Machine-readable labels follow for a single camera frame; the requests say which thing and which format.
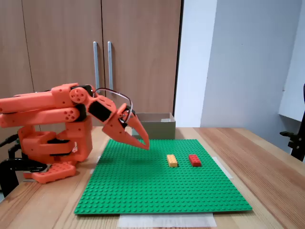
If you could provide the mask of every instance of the brown box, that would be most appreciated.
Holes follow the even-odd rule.
[[[137,113],[149,139],[175,139],[176,121],[172,113]],[[132,135],[141,138],[132,129]]]

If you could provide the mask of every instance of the metal handle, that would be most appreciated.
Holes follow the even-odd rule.
[[[97,57],[97,42],[93,42],[93,54],[94,54],[94,72],[95,72],[95,87],[100,87],[100,75],[99,75],[99,60]]]
[[[108,72],[109,72],[109,89],[113,90],[112,80],[112,44],[108,42]]]

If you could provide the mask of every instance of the red lego brick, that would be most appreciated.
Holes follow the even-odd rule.
[[[196,154],[189,155],[189,160],[193,167],[200,167],[201,161],[199,160],[198,156]]]

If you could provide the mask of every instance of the robotic arm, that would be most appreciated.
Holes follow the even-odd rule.
[[[30,160],[31,165],[35,164],[33,161],[40,163],[41,169],[46,168],[42,165],[56,163],[69,163],[74,166],[76,162],[84,161],[88,157],[92,150],[92,121],[87,113],[104,124],[102,131],[113,140],[149,149],[148,135],[132,110],[132,102],[131,107],[124,103],[117,109],[112,100],[98,95],[90,85],[63,84],[46,92],[0,99],[0,126],[2,128],[23,126],[18,131],[18,137],[15,136],[20,144],[13,147],[15,151],[21,148],[24,160]],[[56,134],[50,131],[35,131],[34,128],[35,125],[55,123],[65,123],[66,129]],[[125,127],[128,125],[139,133],[144,144],[125,132]],[[6,143],[12,142],[15,138],[11,138]],[[9,164],[12,167],[14,153],[11,152],[9,162],[4,161],[1,164]],[[64,175],[50,177],[38,179],[31,176],[40,183],[46,183],[64,178]]]

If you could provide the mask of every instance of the wooden cabinet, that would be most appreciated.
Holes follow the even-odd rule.
[[[0,98],[34,92],[20,0],[0,1]],[[18,127],[0,128],[0,141],[16,134]],[[8,149],[0,148],[0,162]]]
[[[0,4],[0,42],[5,43],[0,73],[7,80],[1,97],[42,92],[64,83],[96,86],[93,42],[98,43],[99,86],[109,87],[110,41],[113,89],[130,97],[136,112],[173,111],[181,0],[0,0]],[[18,77],[18,83],[11,75]],[[106,96],[118,106],[125,102]]]
[[[113,89],[136,112],[173,112],[180,8],[180,0],[102,0],[106,87],[111,42]]]
[[[35,91],[64,83],[95,86],[93,42],[104,86],[100,0],[23,0]]]

